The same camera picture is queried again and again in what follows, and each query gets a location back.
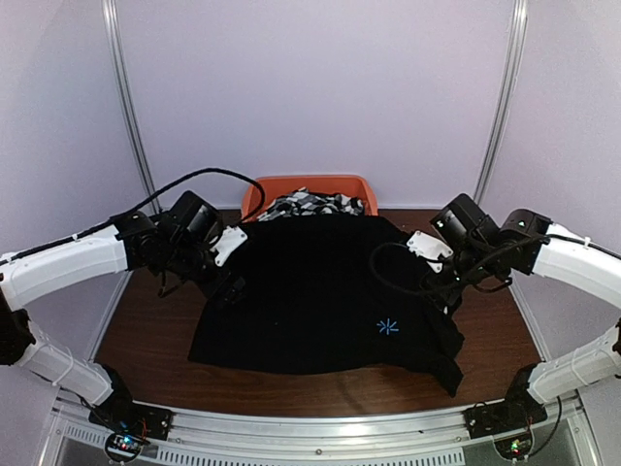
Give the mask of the black t-shirt blue logo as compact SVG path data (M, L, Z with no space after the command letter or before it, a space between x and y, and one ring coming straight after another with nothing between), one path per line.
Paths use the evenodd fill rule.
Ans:
M230 280L204 308L189 359L220 368L315 375L390 365L433 376L449 396L464 342L423 295L429 265L381 216L249 222Z

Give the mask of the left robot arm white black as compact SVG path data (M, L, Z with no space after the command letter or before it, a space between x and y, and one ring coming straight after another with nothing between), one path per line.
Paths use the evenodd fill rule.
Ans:
M207 201L186 191L172 209L149 216L136 207L89 230L1 258L1 363L22 367L70 390L119 431L139 423L139 409L122 378L56 343L27 306L55 291L101 276L146 268L196 283L205 294L227 277L225 264L247 240L226 226Z

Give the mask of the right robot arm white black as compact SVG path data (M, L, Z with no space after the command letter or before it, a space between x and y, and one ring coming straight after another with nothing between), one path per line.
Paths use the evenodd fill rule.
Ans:
M467 287L496 278L503 287L519 272L568 284L608 304L620 305L620 256L580 237L547 216L513 211L497 224L467 194L455 197L430 221L435 235L416 231L407 248L431 272L424 294L446 311ZM519 427L555 398L620 374L620 327L548 362L520 369L498 407L498 421Z

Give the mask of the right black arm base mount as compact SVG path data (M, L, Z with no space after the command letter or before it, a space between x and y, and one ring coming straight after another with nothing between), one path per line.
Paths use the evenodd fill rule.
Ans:
M513 430L526 430L548 418L543 406L527 406L507 400L476 403L466 409L463 416L472 439L496 436Z

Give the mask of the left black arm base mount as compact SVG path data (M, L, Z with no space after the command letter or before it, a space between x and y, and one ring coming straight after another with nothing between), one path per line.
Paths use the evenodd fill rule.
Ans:
M173 413L168 409L115 398L99 406L89 405L88 421L116 433L130 434L138 439L166 441Z

